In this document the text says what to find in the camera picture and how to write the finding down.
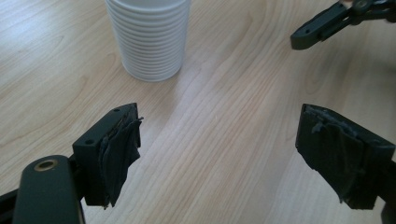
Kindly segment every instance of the plastic cup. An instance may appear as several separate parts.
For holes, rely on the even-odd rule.
[[[144,81],[163,81],[183,64],[190,0],[105,0],[122,65]]]

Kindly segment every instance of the wooden table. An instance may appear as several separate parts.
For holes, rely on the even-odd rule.
[[[0,194],[36,159],[70,156],[107,111],[138,104],[141,159],[88,223],[381,223],[350,210],[294,147],[303,103],[396,143],[396,25],[290,35],[329,0],[191,0],[186,57],[164,82],[129,76],[104,1],[0,3]]]

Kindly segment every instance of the black plastic part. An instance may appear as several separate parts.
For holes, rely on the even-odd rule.
[[[0,223],[12,223],[12,215],[14,214],[15,202],[17,201],[18,190],[0,196]]]
[[[65,156],[42,158],[23,170],[12,223],[85,223]]]
[[[382,185],[378,192],[378,196],[381,197],[389,207],[396,211],[396,163],[390,162],[381,174],[381,179],[379,181]]]
[[[335,3],[294,32],[290,37],[291,47],[293,49],[308,49],[319,41],[329,38],[349,25],[346,21],[338,24],[347,13],[348,10],[343,4]]]
[[[87,205],[113,206],[120,196],[128,167],[140,155],[136,104],[114,108],[74,144],[76,166],[86,176]]]
[[[395,146],[330,109],[303,105],[296,147],[352,209],[373,209]]]
[[[362,21],[371,20],[396,22],[396,1],[355,0],[351,8],[335,3],[297,29],[290,37],[291,47],[308,49],[348,25],[358,25]]]

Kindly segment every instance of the table surface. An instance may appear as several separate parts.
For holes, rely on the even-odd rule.
[[[137,103],[141,159],[88,223],[381,223],[349,209],[294,146],[302,104],[396,143],[396,26],[367,21],[313,48],[290,34],[329,0],[192,0],[185,62],[148,83],[123,69],[105,1],[0,3],[0,194],[107,111]]]

